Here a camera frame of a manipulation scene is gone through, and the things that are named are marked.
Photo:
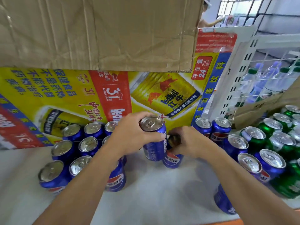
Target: can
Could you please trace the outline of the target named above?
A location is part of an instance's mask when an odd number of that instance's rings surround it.
[[[300,126],[300,115],[299,114],[292,115],[292,128],[295,126]]]
[[[76,157],[76,147],[70,140],[62,140],[57,142],[51,148],[51,156],[53,160],[61,160],[64,163],[71,162]]]
[[[85,126],[90,121],[83,117],[45,106],[37,113],[35,123],[43,133],[63,137],[62,130],[67,126],[72,124]]]
[[[236,214],[235,208],[232,206],[221,184],[219,184],[216,193],[214,194],[214,201],[218,208],[223,212],[229,215]]]
[[[275,131],[282,131],[282,124],[276,120],[271,118],[265,118],[262,122],[260,122],[257,128],[261,129],[267,138],[272,136]]]
[[[80,125],[68,125],[62,130],[62,139],[70,141],[78,141],[84,138],[83,130]]]
[[[47,163],[38,173],[40,186],[59,194],[71,181],[68,166],[60,160]]]
[[[292,119],[284,114],[275,113],[272,116],[272,119],[280,122],[282,124],[282,131],[287,133],[289,129],[292,127]]]
[[[204,117],[197,118],[192,126],[206,137],[209,137],[212,132],[212,123]]]
[[[118,125],[118,121],[109,121],[109,122],[107,122],[104,126],[106,136],[111,135],[112,132],[115,130],[115,127],[117,125]]]
[[[285,160],[289,161],[292,151],[296,148],[296,141],[284,132],[275,132],[267,140],[265,147],[266,149],[277,152]]]
[[[297,142],[300,142],[300,126],[295,126],[288,134]]]
[[[109,192],[118,192],[125,186],[126,175],[121,159],[118,160],[116,168],[111,172],[105,190]]]
[[[224,139],[231,131],[231,122],[224,117],[217,117],[212,121],[212,134],[210,139],[217,145],[222,146]]]
[[[300,195],[300,159],[287,164],[287,172],[270,181],[272,187],[287,198]]]
[[[235,161],[238,161],[238,154],[248,152],[248,142],[239,135],[231,134],[224,140],[223,149]]]
[[[84,135],[85,137],[93,136],[96,139],[99,139],[103,134],[103,126],[99,122],[92,122],[87,124],[84,127]]]
[[[78,149],[81,156],[89,155],[93,157],[100,147],[101,142],[93,136],[88,136],[79,143]]]
[[[183,155],[178,154],[174,155],[169,150],[177,145],[181,144],[181,139],[179,135],[171,135],[167,139],[167,153],[163,159],[163,164],[167,168],[177,168],[179,167],[180,163],[182,162]]]
[[[200,92],[177,72],[141,72],[130,95],[169,118],[185,112],[201,98]]]
[[[92,156],[89,155],[84,155],[75,159],[69,166],[71,178],[75,178],[75,176],[91,161],[91,159]]]
[[[144,117],[140,121],[140,126],[145,132],[156,131],[165,134],[165,140],[160,142],[150,142],[143,146],[147,159],[151,161],[163,160],[167,151],[167,129],[163,119],[158,116]]]
[[[238,154],[237,162],[255,178],[259,177],[260,172],[263,168],[261,162],[253,155],[250,155],[248,153]]]
[[[110,135],[108,135],[107,137],[105,137],[102,141],[102,145],[105,144],[105,142],[108,140],[108,138],[110,138]],[[123,164],[123,166],[125,166],[126,162],[127,162],[127,156],[126,155],[123,155],[121,158],[121,162]]]
[[[278,177],[285,171],[286,162],[278,153],[262,149],[254,154],[254,156],[261,162],[262,171],[258,176],[258,180],[263,184]]]
[[[245,140],[247,140],[249,144],[249,153],[254,153],[263,149],[266,141],[266,136],[265,133],[259,128],[248,126],[240,132],[240,135]]]
[[[291,118],[294,114],[300,114],[300,108],[294,105],[285,105],[281,109],[281,113]]]

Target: brown cardboard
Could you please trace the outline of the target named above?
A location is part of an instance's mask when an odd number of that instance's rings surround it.
[[[269,115],[280,112],[285,105],[296,105],[300,107],[300,78],[290,86],[284,93],[276,94],[268,99],[253,104],[239,107],[233,117],[234,126],[237,130],[247,126],[256,126],[261,121],[264,112]]]
[[[190,71],[203,0],[1,0],[0,66]]]

